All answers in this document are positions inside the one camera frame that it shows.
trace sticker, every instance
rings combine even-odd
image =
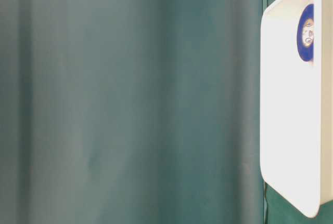
[[[297,28],[297,49],[302,60],[313,59],[314,20],[313,4],[304,9]]]

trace dark green background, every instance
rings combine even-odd
[[[263,7],[274,0],[263,0]],[[266,192],[268,203],[267,224],[332,224],[333,223],[333,202],[321,206],[316,218],[310,219],[302,215],[290,203],[283,199],[277,192],[268,186]]]
[[[262,223],[261,1],[0,0],[0,223]]]

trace curtain fold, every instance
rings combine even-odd
[[[263,223],[262,0],[0,11],[1,223]]]

